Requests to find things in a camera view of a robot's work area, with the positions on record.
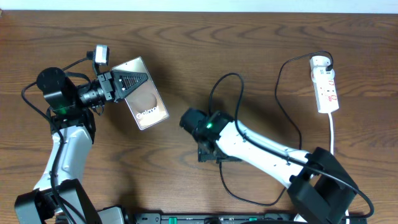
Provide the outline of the Samsung Galaxy smartphone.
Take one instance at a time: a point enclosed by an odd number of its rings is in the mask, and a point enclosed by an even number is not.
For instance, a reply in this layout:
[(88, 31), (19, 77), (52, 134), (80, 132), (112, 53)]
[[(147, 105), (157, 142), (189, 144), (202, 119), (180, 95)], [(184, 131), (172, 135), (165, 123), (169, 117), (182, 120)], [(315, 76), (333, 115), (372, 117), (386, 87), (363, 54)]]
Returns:
[(149, 128), (169, 117), (169, 112), (142, 57), (124, 62), (113, 67), (111, 70), (117, 72), (145, 73), (148, 77), (146, 82), (125, 98), (140, 130)]

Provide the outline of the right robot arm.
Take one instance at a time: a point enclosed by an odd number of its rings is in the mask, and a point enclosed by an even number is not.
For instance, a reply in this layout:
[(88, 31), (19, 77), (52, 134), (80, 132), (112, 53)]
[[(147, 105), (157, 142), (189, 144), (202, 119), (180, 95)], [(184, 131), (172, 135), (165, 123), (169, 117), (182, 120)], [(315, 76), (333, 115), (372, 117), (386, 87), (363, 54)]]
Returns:
[(251, 131), (222, 111), (193, 108), (180, 126), (198, 144), (200, 162), (244, 161), (280, 182), (307, 223), (341, 223), (358, 186), (327, 150), (293, 149)]

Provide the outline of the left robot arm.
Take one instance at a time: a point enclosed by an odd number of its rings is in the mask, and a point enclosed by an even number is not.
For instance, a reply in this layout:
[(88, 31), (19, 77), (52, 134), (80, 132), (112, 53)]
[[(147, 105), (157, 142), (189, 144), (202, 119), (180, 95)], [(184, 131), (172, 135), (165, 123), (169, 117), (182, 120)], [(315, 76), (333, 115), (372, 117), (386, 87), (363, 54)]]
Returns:
[(120, 206), (95, 209), (80, 180), (95, 138), (93, 110), (107, 101), (125, 99), (149, 76), (114, 70), (98, 73), (96, 80), (78, 86), (71, 81), (73, 77), (86, 75), (49, 67), (34, 82), (50, 106), (39, 115), (49, 122), (53, 148), (34, 189), (16, 198), (18, 221), (45, 223), (55, 217), (57, 223), (129, 223)]

